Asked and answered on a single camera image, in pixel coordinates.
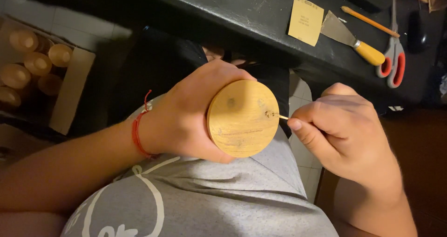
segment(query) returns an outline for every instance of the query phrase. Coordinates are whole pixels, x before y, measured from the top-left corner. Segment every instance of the metal blade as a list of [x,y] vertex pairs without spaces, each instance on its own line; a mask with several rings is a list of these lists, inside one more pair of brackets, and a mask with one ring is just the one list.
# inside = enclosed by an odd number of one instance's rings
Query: metal blade
[[322,34],[348,46],[355,45],[355,37],[349,29],[331,11],[326,15],[321,26]]

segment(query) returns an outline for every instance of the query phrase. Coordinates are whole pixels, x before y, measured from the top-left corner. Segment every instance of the gray t-shirt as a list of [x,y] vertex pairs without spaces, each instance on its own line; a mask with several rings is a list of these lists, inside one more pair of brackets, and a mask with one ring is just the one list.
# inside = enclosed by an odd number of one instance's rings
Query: gray t-shirt
[[280,127],[260,153],[228,165],[163,154],[133,166],[85,200],[67,237],[336,237],[306,199]]

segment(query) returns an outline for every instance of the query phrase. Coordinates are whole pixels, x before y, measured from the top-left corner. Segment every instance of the red string bracelet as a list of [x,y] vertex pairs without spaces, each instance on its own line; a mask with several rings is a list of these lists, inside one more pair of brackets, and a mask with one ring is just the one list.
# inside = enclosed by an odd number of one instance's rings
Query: red string bracelet
[[134,141],[135,146],[138,148],[139,152],[144,156],[147,157],[149,159],[153,159],[155,157],[155,155],[150,154],[149,152],[145,151],[142,146],[141,146],[141,142],[139,139],[139,135],[138,135],[138,127],[139,127],[139,122],[142,118],[142,116],[144,114],[146,114],[147,112],[149,112],[148,110],[148,106],[147,106],[147,98],[148,95],[152,92],[152,90],[149,90],[149,92],[146,94],[146,96],[144,97],[144,111],[139,114],[137,116],[137,118],[134,120],[134,122],[132,123],[132,140]]

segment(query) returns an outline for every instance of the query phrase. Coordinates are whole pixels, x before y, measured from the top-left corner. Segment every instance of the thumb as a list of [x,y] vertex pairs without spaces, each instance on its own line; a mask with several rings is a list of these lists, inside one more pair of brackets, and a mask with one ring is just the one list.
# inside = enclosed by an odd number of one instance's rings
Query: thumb
[[323,164],[329,158],[340,157],[337,150],[327,141],[326,137],[314,125],[290,118],[287,125],[305,147]]

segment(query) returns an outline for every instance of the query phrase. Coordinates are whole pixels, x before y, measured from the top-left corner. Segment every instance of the right hand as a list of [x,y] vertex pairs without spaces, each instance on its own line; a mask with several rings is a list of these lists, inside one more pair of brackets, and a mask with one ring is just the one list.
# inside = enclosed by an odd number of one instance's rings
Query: right hand
[[334,84],[297,109],[288,125],[328,171],[374,190],[402,185],[376,111],[354,89]]

